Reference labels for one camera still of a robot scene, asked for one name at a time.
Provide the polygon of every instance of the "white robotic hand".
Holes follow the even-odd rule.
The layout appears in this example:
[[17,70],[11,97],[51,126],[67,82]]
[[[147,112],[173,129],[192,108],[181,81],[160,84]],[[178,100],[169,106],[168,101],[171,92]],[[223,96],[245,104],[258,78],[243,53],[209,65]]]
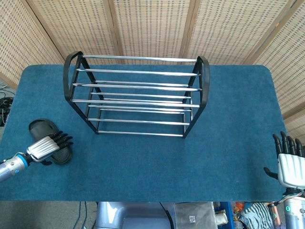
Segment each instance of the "white robotic hand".
[[281,132],[282,143],[277,135],[273,135],[278,158],[278,174],[264,167],[265,173],[277,179],[288,193],[299,193],[305,189],[305,152],[299,139],[295,142],[290,136]]
[[27,148],[26,153],[16,153],[15,156],[0,162],[0,182],[25,170],[31,162],[40,162],[43,165],[50,165],[46,158],[61,150],[73,142],[71,136],[63,134],[62,131],[46,136]]

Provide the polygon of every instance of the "table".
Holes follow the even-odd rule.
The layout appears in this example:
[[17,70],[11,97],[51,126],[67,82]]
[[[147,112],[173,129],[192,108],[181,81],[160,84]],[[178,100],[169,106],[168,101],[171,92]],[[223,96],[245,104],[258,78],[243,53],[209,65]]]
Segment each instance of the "table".
[[[115,65],[141,70],[143,65]],[[188,65],[147,71],[191,72]],[[28,125],[52,120],[73,136],[64,166],[31,164],[1,183],[1,200],[270,201],[283,189],[263,167],[277,170],[273,133],[285,130],[274,84],[260,65],[211,65],[207,107],[186,139],[96,135],[65,101],[62,65],[32,65],[21,77],[0,157],[33,143]]]

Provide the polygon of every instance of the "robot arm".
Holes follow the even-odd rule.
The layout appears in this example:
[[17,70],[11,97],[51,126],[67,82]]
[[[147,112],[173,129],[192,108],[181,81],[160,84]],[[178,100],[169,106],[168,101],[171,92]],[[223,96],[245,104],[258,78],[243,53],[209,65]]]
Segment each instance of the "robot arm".
[[29,146],[26,153],[19,152],[12,158],[4,160],[0,164],[0,182],[25,170],[31,162],[43,162],[56,151],[73,144],[73,142],[68,142],[70,139],[72,139],[71,136],[59,131]]

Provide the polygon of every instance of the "black cable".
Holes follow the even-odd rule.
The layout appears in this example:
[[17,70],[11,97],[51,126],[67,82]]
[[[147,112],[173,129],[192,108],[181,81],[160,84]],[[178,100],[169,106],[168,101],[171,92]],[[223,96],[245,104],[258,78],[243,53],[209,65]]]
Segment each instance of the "black cable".
[[11,103],[13,102],[13,97],[3,97],[0,98],[0,108],[9,108],[11,106]]
[[94,221],[94,224],[92,225],[91,229],[94,229],[95,224],[96,224],[96,220]]
[[84,220],[84,222],[83,222],[83,224],[81,226],[81,229],[84,229],[84,226],[85,226],[86,220],[87,220],[87,202],[86,201],[85,201],[85,209],[86,209],[86,216],[85,216],[85,220]]
[[14,92],[11,92],[11,91],[8,91],[8,90],[5,90],[5,89],[0,89],[0,91],[9,92],[9,93],[12,93],[13,95],[15,94]]
[[79,209],[78,209],[78,218],[77,218],[77,220],[76,220],[76,222],[74,224],[73,229],[75,229],[76,224],[78,223],[78,220],[80,219],[80,217],[81,217],[81,202],[80,202],[80,206],[79,206]]
[[163,208],[163,210],[165,211],[165,214],[166,214],[166,216],[167,216],[167,218],[168,218],[168,221],[170,222],[171,229],[175,229],[175,227],[174,227],[174,225],[173,225],[173,219],[172,219],[171,214],[169,213],[168,210],[165,210],[165,208],[163,207],[163,205],[162,205],[161,202],[159,202],[159,203],[160,203],[161,207]]
[[6,94],[5,94],[4,92],[0,92],[0,93],[4,94],[4,97],[3,97],[3,98],[5,98],[5,97],[6,97]]

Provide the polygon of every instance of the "black slipper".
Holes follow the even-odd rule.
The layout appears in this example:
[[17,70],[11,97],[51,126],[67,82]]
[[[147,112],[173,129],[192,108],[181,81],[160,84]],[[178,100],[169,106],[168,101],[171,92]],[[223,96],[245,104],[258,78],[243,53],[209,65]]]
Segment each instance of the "black slipper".
[[[38,141],[48,135],[59,132],[57,126],[49,119],[36,119],[29,124],[29,131],[35,141]],[[72,149],[70,146],[57,151],[51,156],[52,161],[57,165],[68,163],[72,159]]]

